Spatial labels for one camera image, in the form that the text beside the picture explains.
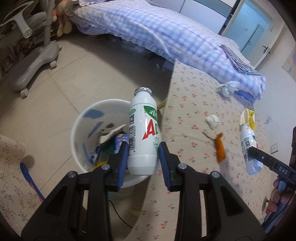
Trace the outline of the person's right hand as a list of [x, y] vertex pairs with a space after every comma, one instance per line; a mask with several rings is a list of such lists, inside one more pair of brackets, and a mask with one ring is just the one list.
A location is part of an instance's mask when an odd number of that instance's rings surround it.
[[273, 182], [273, 187], [274, 189], [271, 192], [271, 196], [268, 202], [268, 206], [266, 208], [266, 215], [271, 215], [272, 213], [276, 212], [278, 207], [277, 203], [280, 201], [282, 204], [286, 204], [284, 213], [286, 213], [288, 207], [290, 206], [295, 193], [286, 193], [281, 195], [280, 192], [278, 191], [278, 184], [279, 184], [279, 179], [274, 180]]

